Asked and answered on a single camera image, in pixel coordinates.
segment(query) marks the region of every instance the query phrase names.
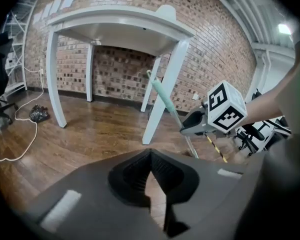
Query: wall outlet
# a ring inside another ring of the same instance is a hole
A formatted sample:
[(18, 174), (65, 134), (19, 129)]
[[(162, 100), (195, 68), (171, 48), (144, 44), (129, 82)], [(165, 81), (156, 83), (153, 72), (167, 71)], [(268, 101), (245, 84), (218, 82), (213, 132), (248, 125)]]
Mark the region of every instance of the wall outlet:
[(197, 100), (198, 98), (199, 98), (199, 95), (197, 93), (193, 94), (193, 97), (192, 97), (193, 100)]

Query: black and yellow striped pole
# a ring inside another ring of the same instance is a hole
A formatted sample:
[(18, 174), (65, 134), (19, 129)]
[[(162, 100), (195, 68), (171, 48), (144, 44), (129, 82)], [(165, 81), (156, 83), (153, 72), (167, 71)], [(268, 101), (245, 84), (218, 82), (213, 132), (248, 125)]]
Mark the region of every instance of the black and yellow striped pole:
[(213, 141), (209, 138), (209, 136), (204, 133), (204, 136), (208, 139), (208, 141), (214, 146), (214, 149), (219, 153), (219, 155), (222, 157), (223, 161), (225, 163), (228, 163), (227, 159), (224, 157), (224, 155), (221, 153), (221, 151), (216, 147), (216, 145), (213, 143)]

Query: table leg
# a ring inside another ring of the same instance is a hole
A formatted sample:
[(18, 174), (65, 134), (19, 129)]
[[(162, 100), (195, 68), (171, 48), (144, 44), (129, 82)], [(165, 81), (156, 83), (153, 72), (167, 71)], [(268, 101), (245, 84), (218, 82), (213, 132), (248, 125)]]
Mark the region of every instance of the table leg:
[[(171, 53), (170, 62), (166, 68), (162, 81), (162, 87), (165, 93), (169, 96), (175, 87), (175, 83), (177, 81), (180, 69), (184, 62), (188, 46), (189, 40), (179, 41)], [(153, 110), (151, 112), (150, 119), (148, 121), (148, 124), (146, 125), (143, 134), (142, 144), (147, 145), (150, 143), (152, 137), (155, 134), (155, 131), (157, 129), (161, 116), (164, 113), (165, 108), (166, 106), (164, 102), (159, 96), (157, 96), (153, 106)]]
[(150, 96), (151, 89), (152, 89), (152, 83), (151, 82), (155, 79), (160, 61), (161, 61), (161, 57), (156, 57), (156, 59), (154, 61), (153, 68), (152, 68), (152, 71), (151, 71), (150, 80), (149, 80), (149, 83), (146, 87), (146, 91), (145, 91), (145, 94), (144, 94), (144, 98), (143, 98), (143, 102), (142, 102), (142, 106), (141, 106), (141, 112), (146, 111), (146, 107), (147, 107), (149, 96)]
[(92, 66), (94, 59), (95, 46), (89, 44), (88, 53), (86, 55), (86, 70), (85, 70), (85, 88), (86, 100), (92, 102)]
[(67, 125), (67, 121), (62, 111), (57, 87), (57, 44), (58, 34), (51, 30), (46, 46), (46, 81), (55, 118), (59, 126), (63, 128)]

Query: white shelf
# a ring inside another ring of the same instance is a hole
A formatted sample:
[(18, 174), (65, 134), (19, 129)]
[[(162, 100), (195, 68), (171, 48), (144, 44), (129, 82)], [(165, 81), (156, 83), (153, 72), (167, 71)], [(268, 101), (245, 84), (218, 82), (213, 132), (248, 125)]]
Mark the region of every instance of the white shelf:
[(12, 93), (14, 93), (14, 91), (17, 91), (17, 90), (15, 90), (15, 89), (17, 89), (18, 88), (18, 90), (19, 89), (21, 89), (21, 88), (23, 88), (25, 86), (25, 84), (24, 84), (24, 82), (15, 82), (15, 83), (13, 83), (13, 84), (10, 84), (10, 85), (8, 85), (6, 88), (5, 88), (5, 93), (6, 94), (12, 94)]
[(22, 64), (18, 63), (17, 65), (12, 65), (12, 66), (6, 67), (5, 70), (11, 70), (13, 68), (18, 68), (18, 67), (21, 67), (21, 66), (22, 66)]
[(14, 65), (5, 67), (8, 77), (11, 82), (14, 82), (16, 77), (16, 68), (22, 72), (22, 82), (16, 82), (8, 85), (5, 89), (5, 96), (9, 96), (14, 92), (25, 88), (27, 90), (26, 74), (24, 68), (25, 57), (25, 43), (27, 31), (30, 23), (31, 16), (37, 2), (19, 1), (8, 13), (2, 27), (2, 33), (8, 32), (9, 39), (13, 39), (10, 52), (15, 52)]
[(12, 25), (12, 26), (25, 26), (25, 25), (27, 25), (26, 23), (24, 23), (24, 22), (19, 22), (19, 25), (18, 25), (18, 23), (16, 23), (16, 22), (8, 22), (7, 23), (7, 25), (8, 26), (10, 26), (10, 25)]

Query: black plastic bag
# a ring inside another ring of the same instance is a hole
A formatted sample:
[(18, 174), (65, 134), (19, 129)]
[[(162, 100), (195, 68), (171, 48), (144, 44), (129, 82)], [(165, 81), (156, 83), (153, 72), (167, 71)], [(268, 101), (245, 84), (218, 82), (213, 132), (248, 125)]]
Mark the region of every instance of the black plastic bag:
[(47, 107), (37, 104), (31, 109), (31, 111), (29, 113), (29, 117), (32, 121), (34, 121), (36, 123), (40, 123), (42, 121), (49, 119), (50, 115), (48, 113)]

